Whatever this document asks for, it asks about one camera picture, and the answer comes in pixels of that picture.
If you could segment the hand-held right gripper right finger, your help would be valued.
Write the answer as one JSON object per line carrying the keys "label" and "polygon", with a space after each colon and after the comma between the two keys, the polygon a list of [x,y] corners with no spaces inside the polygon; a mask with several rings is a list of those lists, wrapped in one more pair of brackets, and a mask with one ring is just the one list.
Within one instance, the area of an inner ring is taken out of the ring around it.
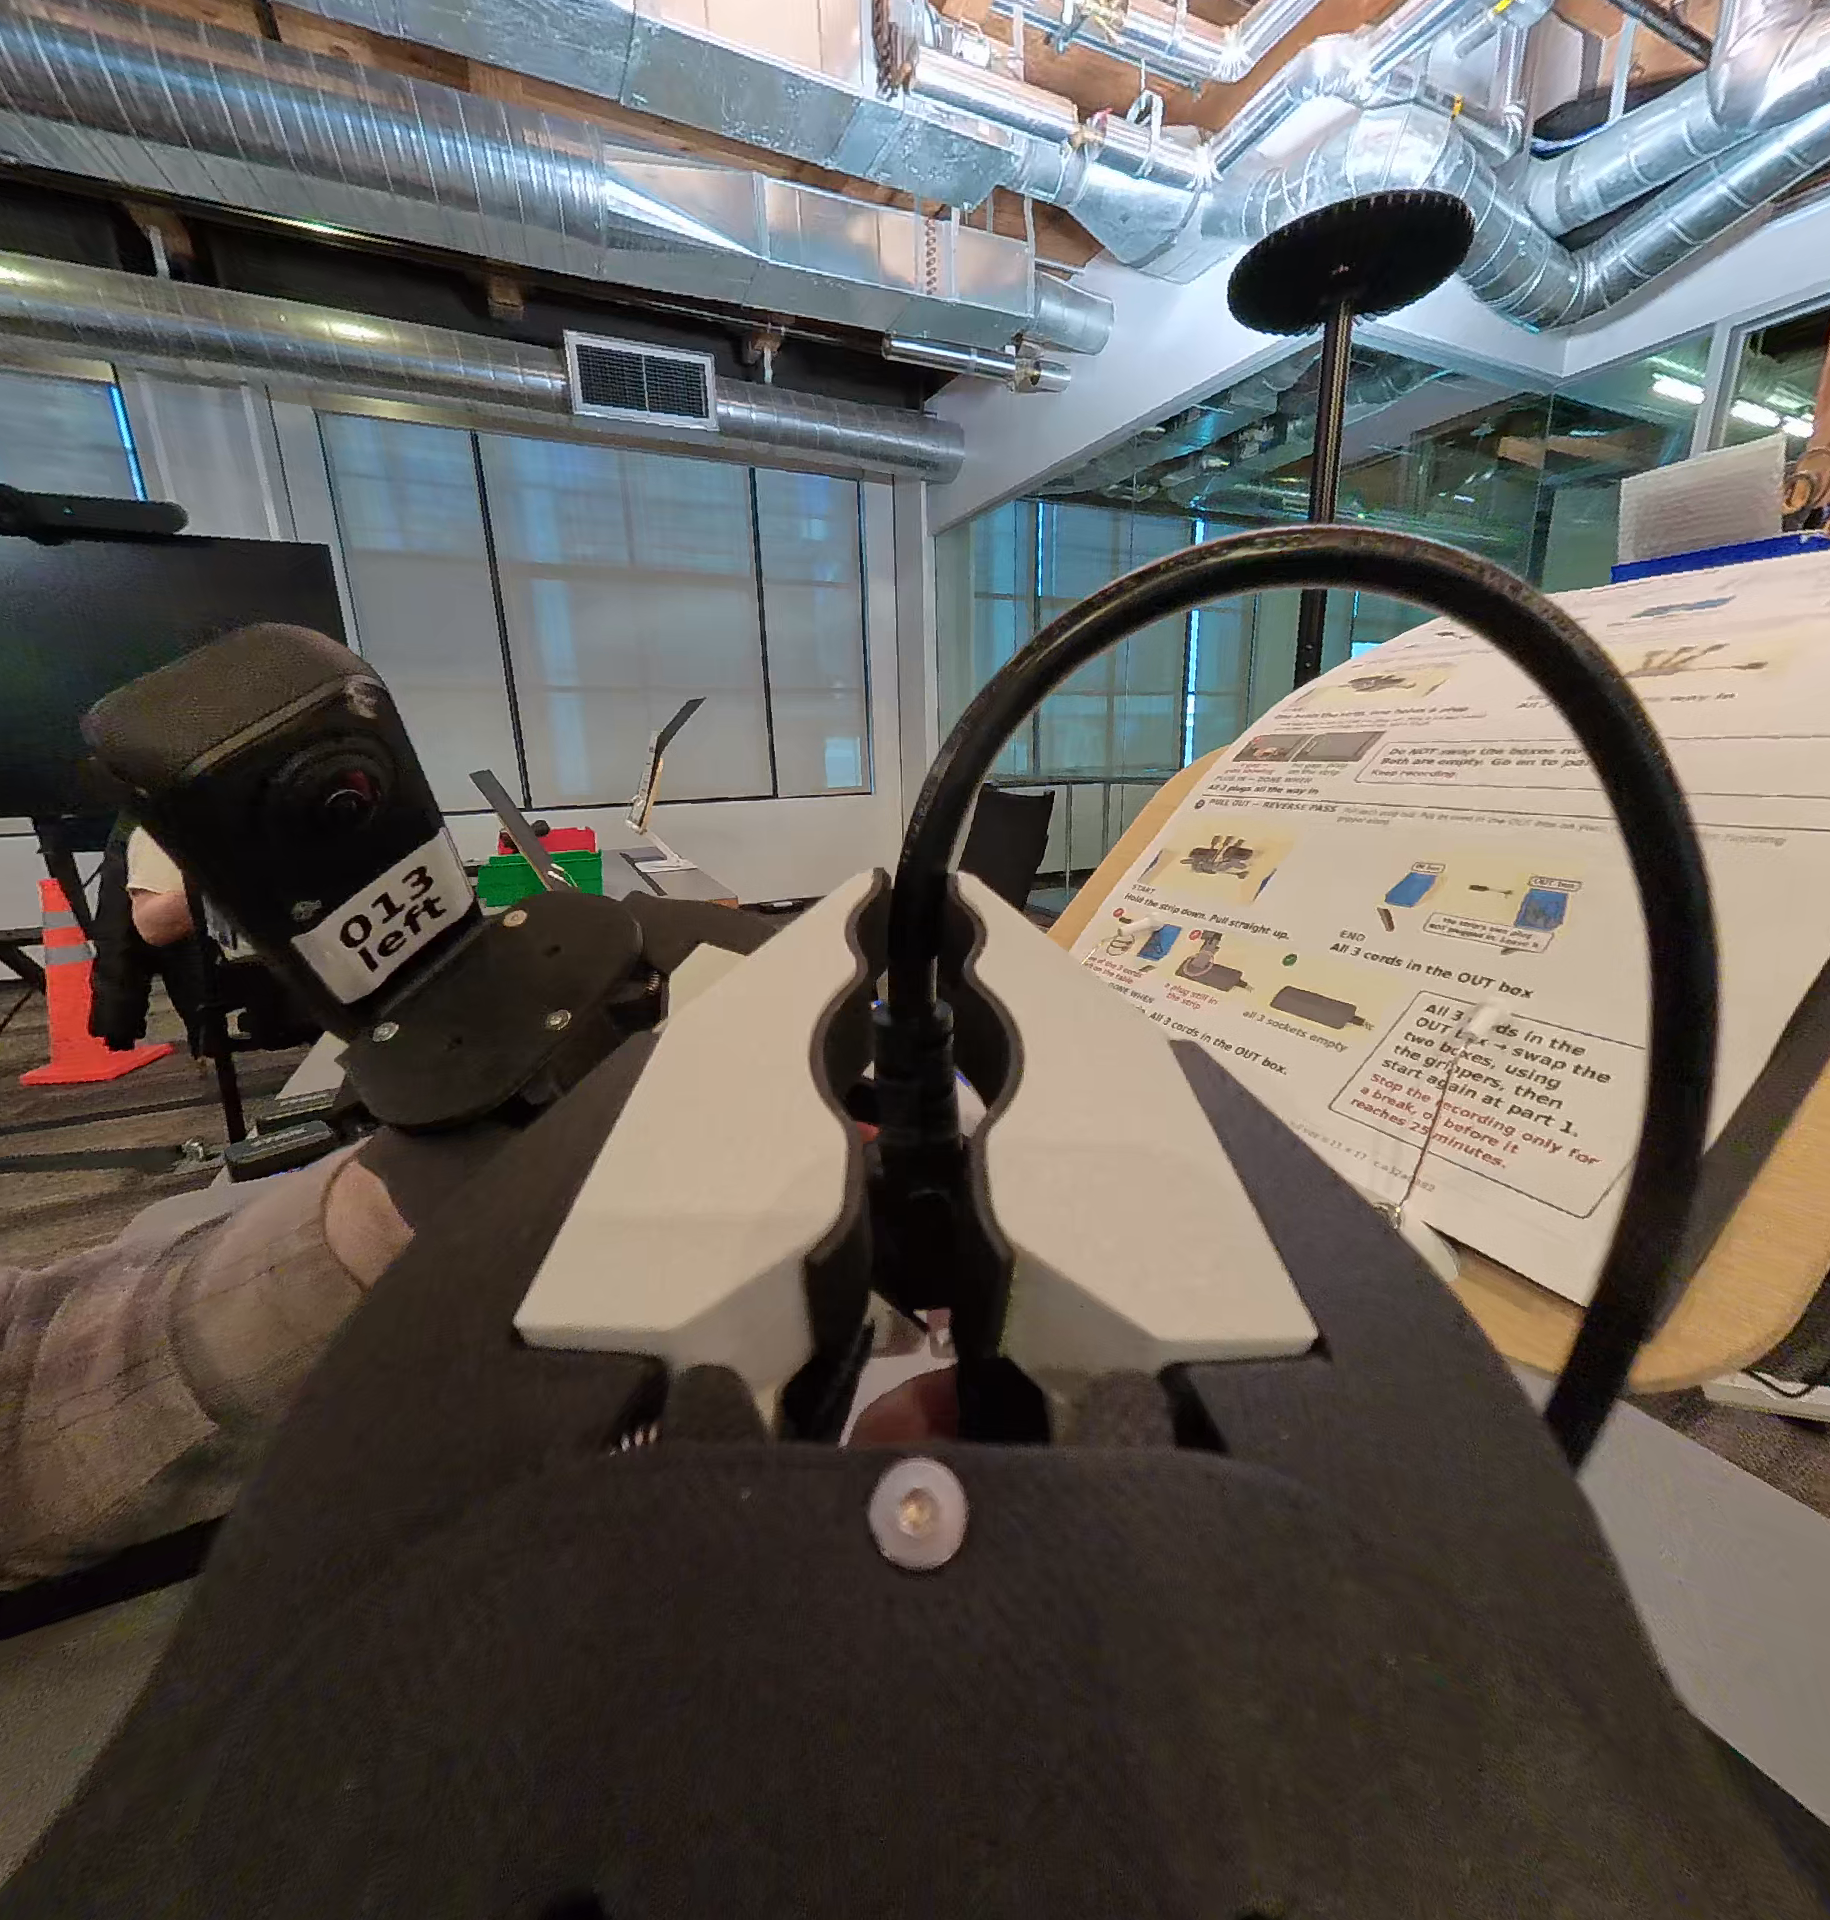
{"label": "hand-held right gripper right finger", "polygon": [[984,881],[950,884],[967,1161],[1009,1267],[999,1357],[1074,1417],[1101,1379],[1301,1360],[1319,1342],[1164,1028]]}

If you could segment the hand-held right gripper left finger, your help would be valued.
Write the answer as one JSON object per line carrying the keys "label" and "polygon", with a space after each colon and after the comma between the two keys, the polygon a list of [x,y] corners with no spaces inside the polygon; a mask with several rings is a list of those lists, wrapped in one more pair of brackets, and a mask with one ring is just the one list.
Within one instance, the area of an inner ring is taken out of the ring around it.
{"label": "hand-held right gripper left finger", "polygon": [[869,1357],[869,1206],[840,1106],[887,893],[844,881],[756,952],[695,948],[514,1328],[537,1351],[727,1368],[773,1433],[840,1433]]}

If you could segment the black power plug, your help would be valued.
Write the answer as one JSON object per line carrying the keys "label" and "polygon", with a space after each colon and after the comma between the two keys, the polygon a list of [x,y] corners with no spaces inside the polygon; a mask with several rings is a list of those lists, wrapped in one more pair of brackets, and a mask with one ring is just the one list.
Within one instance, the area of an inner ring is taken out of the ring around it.
{"label": "black power plug", "polygon": [[876,1139],[865,1178],[869,1284],[904,1316],[950,1313],[951,1356],[994,1391],[1013,1255],[959,1129],[951,1015],[942,999],[879,999],[869,1015]]}

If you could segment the person's left forearm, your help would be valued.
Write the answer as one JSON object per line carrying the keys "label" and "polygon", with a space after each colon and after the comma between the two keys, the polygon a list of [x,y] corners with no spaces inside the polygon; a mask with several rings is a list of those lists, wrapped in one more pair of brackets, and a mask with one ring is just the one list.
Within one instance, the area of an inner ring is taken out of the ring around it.
{"label": "person's left forearm", "polygon": [[378,1273],[331,1239],[355,1178],[343,1149],[0,1266],[0,1593],[227,1513]]}

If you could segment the person's left hand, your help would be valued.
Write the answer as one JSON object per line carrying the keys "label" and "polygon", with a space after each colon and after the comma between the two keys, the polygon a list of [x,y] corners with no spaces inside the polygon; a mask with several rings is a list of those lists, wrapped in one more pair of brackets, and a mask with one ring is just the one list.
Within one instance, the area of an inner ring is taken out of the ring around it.
{"label": "person's left hand", "polygon": [[393,1153],[373,1139],[338,1153],[319,1180],[314,1233],[327,1267],[365,1294],[413,1244],[413,1227],[389,1187]]}

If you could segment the black monitor screen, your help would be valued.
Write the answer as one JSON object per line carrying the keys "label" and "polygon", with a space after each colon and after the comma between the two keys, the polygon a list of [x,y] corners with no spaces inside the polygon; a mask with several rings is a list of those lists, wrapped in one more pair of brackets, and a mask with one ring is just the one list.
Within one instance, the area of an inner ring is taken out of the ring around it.
{"label": "black monitor screen", "polygon": [[83,715],[142,673],[254,623],[345,637],[325,546],[0,534],[0,820],[105,810]]}

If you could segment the orange traffic cone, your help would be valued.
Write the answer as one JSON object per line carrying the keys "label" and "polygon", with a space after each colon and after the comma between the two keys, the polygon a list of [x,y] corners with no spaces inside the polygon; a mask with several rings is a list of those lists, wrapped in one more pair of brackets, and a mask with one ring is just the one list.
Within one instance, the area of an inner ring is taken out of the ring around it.
{"label": "orange traffic cone", "polygon": [[92,1088],[174,1059],[169,1044],[112,1051],[87,1031],[92,948],[66,906],[58,881],[42,881],[42,965],[45,1064],[21,1075],[21,1088]]}

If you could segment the green plastic bin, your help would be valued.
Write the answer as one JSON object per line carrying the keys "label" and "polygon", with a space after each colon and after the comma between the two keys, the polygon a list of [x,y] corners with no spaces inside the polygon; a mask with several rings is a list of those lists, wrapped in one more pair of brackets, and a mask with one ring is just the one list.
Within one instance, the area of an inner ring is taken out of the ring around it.
{"label": "green plastic bin", "polygon": [[[576,893],[586,893],[591,899],[603,895],[602,853],[595,850],[547,853],[544,850],[544,854]],[[471,871],[471,886],[474,886],[474,895],[482,911],[509,911],[519,906],[522,902],[537,899],[547,890],[544,877],[522,853],[494,854],[494,858],[482,860]]]}

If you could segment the black video bar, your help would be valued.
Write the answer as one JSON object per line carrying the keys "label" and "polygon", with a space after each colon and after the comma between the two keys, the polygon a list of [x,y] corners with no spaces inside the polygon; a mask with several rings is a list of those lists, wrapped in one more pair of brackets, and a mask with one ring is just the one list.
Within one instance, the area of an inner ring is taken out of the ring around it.
{"label": "black video bar", "polygon": [[0,537],[62,543],[160,543],[186,533],[186,509],[137,498],[26,494],[0,482]]}

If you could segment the black office chair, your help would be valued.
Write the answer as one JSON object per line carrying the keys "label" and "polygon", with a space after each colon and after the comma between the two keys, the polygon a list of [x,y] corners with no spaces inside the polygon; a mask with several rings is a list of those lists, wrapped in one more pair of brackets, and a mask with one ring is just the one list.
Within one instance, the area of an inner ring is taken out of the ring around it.
{"label": "black office chair", "polygon": [[957,873],[973,875],[1004,903],[1024,911],[1047,853],[1053,808],[1053,792],[986,783],[967,818]]}

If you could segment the white vent grille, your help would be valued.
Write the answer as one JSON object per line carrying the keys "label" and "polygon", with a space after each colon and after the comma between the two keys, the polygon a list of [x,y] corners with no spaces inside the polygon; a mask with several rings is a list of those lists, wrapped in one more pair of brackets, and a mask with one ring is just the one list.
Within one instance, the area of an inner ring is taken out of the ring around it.
{"label": "white vent grille", "polygon": [[576,418],[718,435],[709,353],[565,330],[568,410]]}

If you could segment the black backing board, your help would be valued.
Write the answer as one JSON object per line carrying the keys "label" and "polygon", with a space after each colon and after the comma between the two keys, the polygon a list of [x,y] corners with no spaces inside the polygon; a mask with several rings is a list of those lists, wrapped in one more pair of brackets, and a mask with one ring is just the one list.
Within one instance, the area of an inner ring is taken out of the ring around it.
{"label": "black backing board", "polygon": [[1767,1064],[1700,1157],[1696,1210],[1677,1262],[1679,1280],[1704,1266],[1824,1068],[1830,1068],[1830,961],[1802,996]]}

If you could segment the white corrugated sheet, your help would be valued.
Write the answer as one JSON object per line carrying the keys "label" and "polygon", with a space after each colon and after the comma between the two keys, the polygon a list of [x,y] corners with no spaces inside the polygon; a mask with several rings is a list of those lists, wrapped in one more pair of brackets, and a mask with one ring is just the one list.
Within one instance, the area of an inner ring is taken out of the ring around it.
{"label": "white corrugated sheet", "polygon": [[1767,435],[1626,475],[1619,491],[1615,575],[1637,566],[1784,534],[1786,437]]}

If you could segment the black pole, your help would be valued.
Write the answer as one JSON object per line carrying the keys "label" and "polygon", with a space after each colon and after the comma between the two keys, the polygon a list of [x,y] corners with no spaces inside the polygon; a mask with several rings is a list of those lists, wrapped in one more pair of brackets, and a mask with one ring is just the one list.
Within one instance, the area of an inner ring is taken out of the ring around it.
{"label": "black pole", "polygon": [[1382,189],[1317,208],[1262,239],[1230,271],[1230,319],[1260,334],[1319,330],[1308,524],[1332,524],[1351,330],[1428,298],[1468,255],[1466,202]]}

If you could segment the spiral metal duct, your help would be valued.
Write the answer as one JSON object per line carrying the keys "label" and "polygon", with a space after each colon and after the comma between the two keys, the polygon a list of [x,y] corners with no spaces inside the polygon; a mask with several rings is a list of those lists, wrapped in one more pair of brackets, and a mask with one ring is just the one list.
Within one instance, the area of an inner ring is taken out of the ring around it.
{"label": "spiral metal duct", "polygon": [[0,161],[957,348],[1096,357],[1115,326],[1012,236],[138,5],[0,5]]}
{"label": "spiral metal duct", "polygon": [[1246,254],[1295,217],[1382,189],[1466,202],[1450,275],[1528,330],[1559,330],[1670,275],[1830,161],[1830,5],[1723,5],[1708,68],[1551,161],[1500,161],[1416,73],[1301,60],[1286,112],[1329,94],[1351,117],[1310,152],[1238,164],[1200,232]]}
{"label": "spiral metal duct", "polygon": [[0,347],[245,377],[311,402],[400,402],[418,418],[535,437],[773,457],[824,472],[950,482],[957,423],[907,409],[723,380],[701,423],[569,409],[563,348],[500,344],[436,326],[371,321],[71,260],[0,254]]}

